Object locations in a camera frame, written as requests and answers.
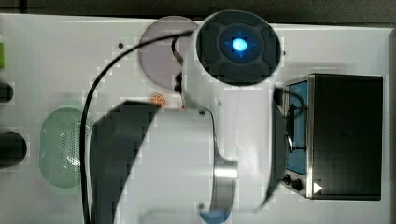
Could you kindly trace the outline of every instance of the blue led light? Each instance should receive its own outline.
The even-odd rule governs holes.
[[[244,39],[236,38],[233,41],[233,48],[237,51],[244,51],[248,48],[248,43]]]

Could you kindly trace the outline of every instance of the gray background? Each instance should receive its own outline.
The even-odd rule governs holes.
[[[160,18],[168,15],[201,20],[221,9],[242,9],[269,22],[395,27],[394,0],[1,0],[1,13]],[[390,43],[390,173],[396,214],[396,33]]]

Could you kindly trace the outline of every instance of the small orange sticker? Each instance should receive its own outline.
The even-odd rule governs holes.
[[[155,94],[151,96],[149,102],[154,105],[160,105],[161,107],[165,106],[165,98],[163,98],[163,96],[161,96],[160,94]]]

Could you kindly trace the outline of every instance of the gray circular plate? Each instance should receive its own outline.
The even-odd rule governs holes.
[[[184,17],[170,16],[152,23],[143,33],[140,42],[162,35],[177,34],[187,30],[195,30],[198,25]],[[181,37],[176,42],[176,50],[181,57],[187,51],[191,37]],[[172,90],[175,86],[175,76],[181,72],[181,65],[173,56],[172,39],[159,41],[138,50],[140,65],[148,77],[155,84]]]

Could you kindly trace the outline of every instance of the white table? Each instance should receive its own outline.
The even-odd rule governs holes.
[[[6,68],[0,80],[15,96],[0,104],[1,130],[21,134],[25,160],[0,170],[0,223],[82,223],[80,186],[52,187],[38,168],[39,134],[46,116],[65,105],[81,108],[93,80],[115,58],[119,42],[136,44],[154,20],[0,15]],[[234,211],[227,223],[389,223],[389,33],[390,29],[274,24],[287,52],[283,80],[313,72],[384,77],[382,199],[379,202],[308,201],[279,186],[259,214]],[[99,85],[91,115],[97,120],[125,99],[161,93],[172,107],[177,94],[143,76],[136,53],[122,60]],[[145,223],[182,223],[196,218],[154,214]]]

